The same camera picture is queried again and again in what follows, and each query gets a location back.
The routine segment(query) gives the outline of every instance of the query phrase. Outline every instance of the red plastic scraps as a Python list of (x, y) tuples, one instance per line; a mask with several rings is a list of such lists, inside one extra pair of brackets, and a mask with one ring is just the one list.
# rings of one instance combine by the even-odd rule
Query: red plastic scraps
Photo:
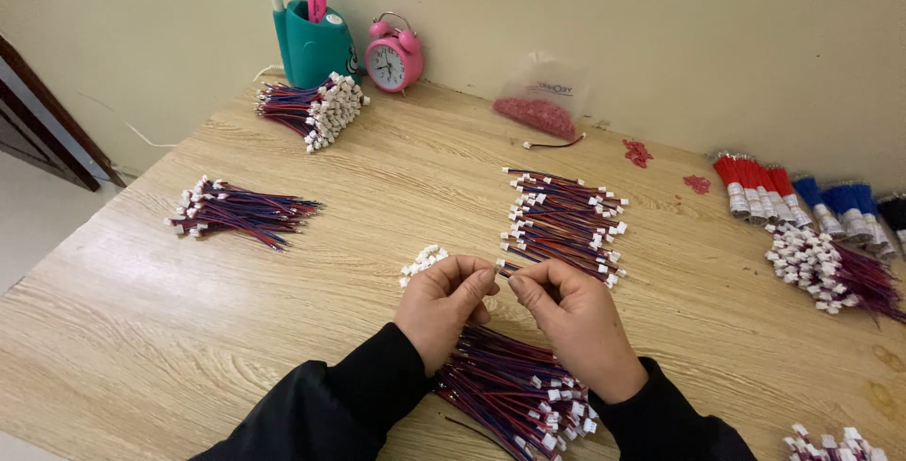
[(702, 178), (701, 176), (684, 176), (682, 180), (686, 185), (692, 187), (692, 190), (694, 190), (695, 193), (708, 193), (708, 188), (711, 186), (711, 182), (708, 181), (708, 178)]
[(648, 150), (645, 149), (644, 142), (627, 141), (626, 139), (623, 139), (623, 145), (629, 150), (626, 152), (626, 158), (631, 160), (632, 164), (635, 164), (636, 166), (648, 167), (648, 160), (654, 158), (648, 153)]
[(515, 121), (533, 126), (567, 141), (575, 139), (572, 116), (564, 108), (547, 100), (497, 98), (494, 110)]

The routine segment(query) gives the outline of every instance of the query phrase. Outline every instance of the teal pen holder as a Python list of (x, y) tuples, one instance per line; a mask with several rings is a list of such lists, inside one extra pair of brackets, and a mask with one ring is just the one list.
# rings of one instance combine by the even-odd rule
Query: teal pen holder
[(336, 72), (352, 75), (358, 84), (358, 56), (344, 18), (330, 7), (317, 24), (309, 21), (307, 14), (304, 0), (292, 0), (285, 10), (274, 12), (280, 57), (289, 83), (315, 87)]

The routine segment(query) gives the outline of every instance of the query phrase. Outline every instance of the wood grain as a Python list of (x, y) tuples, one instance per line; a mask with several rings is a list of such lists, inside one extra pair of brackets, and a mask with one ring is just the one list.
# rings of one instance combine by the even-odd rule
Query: wood grain
[[(856, 426), (906, 456), (906, 328), (858, 311), (831, 317), (773, 275), (769, 236), (733, 221), (702, 155), (649, 143), (648, 169), (622, 136), (590, 129), (569, 149), (428, 84), (370, 91), (339, 141), (316, 154), (252, 115), (254, 88), (111, 201), (0, 299), (0, 428), (74, 460), (185, 459), (232, 430), (267, 389), (310, 359), (336, 363), (391, 319), (399, 269), (429, 243), (497, 258), (515, 197), (500, 166), (605, 184), (630, 205), (614, 290), (629, 338), (703, 414), (736, 427), (760, 458), (784, 454), (797, 421)], [(179, 239), (160, 224), (202, 174), (323, 201), (287, 254), (240, 235)], [(696, 195), (687, 175), (705, 176)], [(511, 293), (492, 327), (544, 344)], [(381, 459), (507, 459), (439, 415), (429, 396)], [(617, 459), (606, 432), (568, 459)]]

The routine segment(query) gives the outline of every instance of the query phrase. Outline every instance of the white wall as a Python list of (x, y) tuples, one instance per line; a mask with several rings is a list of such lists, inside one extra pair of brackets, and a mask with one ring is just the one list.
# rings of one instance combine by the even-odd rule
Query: white wall
[[(493, 97), (547, 50), (594, 67), (611, 129), (906, 186), (906, 0), (329, 0), (363, 50), (406, 15), (424, 77)], [(278, 62), (268, 0), (0, 0), (0, 31), (117, 163), (147, 168)], [(101, 100), (110, 109), (91, 100)]]

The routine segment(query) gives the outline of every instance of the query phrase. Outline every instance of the clear plastic bag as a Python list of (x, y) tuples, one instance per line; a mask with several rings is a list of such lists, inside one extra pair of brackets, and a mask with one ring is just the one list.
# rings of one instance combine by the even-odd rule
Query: clear plastic bag
[(498, 113), (566, 140), (575, 138), (572, 120), (588, 97), (588, 70), (541, 52), (519, 61), (494, 100)]

